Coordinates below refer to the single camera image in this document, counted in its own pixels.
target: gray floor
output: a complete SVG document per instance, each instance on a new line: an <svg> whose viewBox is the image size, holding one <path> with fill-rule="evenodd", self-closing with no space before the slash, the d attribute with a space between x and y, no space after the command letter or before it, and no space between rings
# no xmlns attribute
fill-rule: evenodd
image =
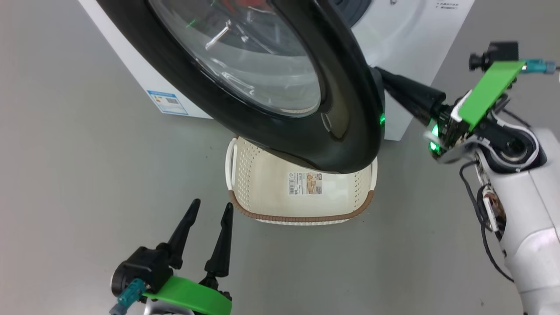
<svg viewBox="0 0 560 315"><path fill-rule="evenodd" d="M232 133L159 113L76 1L0 6L2 313L107 314L118 263L166 240L194 198L179 275L201 279L228 202ZM560 59L558 12L556 1L478 0L434 86L450 99L471 88L480 73L468 55L492 39ZM558 135L559 87L521 78L511 108ZM221 281L233 314L521 314L484 254L458 167L437 166L420 130L384 144L376 197L357 219L298 228L236 213Z"/></svg>

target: basket handle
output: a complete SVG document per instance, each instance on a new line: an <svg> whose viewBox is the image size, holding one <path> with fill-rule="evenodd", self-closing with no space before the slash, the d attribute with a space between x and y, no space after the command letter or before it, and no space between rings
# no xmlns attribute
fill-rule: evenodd
<svg viewBox="0 0 560 315"><path fill-rule="evenodd" d="M233 138L230 141L230 144L227 146L227 151L226 151L226 186L228 190L233 190L232 182L234 181L235 164L237 162L236 143L237 143L237 139Z"/></svg>
<svg viewBox="0 0 560 315"><path fill-rule="evenodd" d="M375 185L377 185L377 158L371 163L371 191L375 190Z"/></svg>

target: round glass door window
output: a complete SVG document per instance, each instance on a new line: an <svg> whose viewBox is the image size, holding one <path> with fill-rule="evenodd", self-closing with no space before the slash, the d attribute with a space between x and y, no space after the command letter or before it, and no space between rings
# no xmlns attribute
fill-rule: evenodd
<svg viewBox="0 0 560 315"><path fill-rule="evenodd" d="M290 117L319 107L319 80L306 50L265 0L149 2L183 48L238 97Z"/></svg>

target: beige plastic basket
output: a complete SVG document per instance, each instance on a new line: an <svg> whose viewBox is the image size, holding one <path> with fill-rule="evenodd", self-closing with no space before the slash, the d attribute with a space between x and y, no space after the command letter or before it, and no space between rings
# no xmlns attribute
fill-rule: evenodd
<svg viewBox="0 0 560 315"><path fill-rule="evenodd" d="M298 175L300 186L294 183ZM305 181L309 176L320 180ZM243 138L234 138L227 148L226 184L232 203L244 215L265 223L348 221L370 204L376 181L377 159L356 173L326 174L280 159Z"/></svg>

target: washing machine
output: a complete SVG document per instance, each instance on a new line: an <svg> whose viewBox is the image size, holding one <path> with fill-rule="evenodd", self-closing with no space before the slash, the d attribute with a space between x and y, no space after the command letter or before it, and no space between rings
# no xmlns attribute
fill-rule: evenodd
<svg viewBox="0 0 560 315"><path fill-rule="evenodd" d="M431 84L474 0L79 1L161 112L351 173L412 119L372 67Z"/></svg>

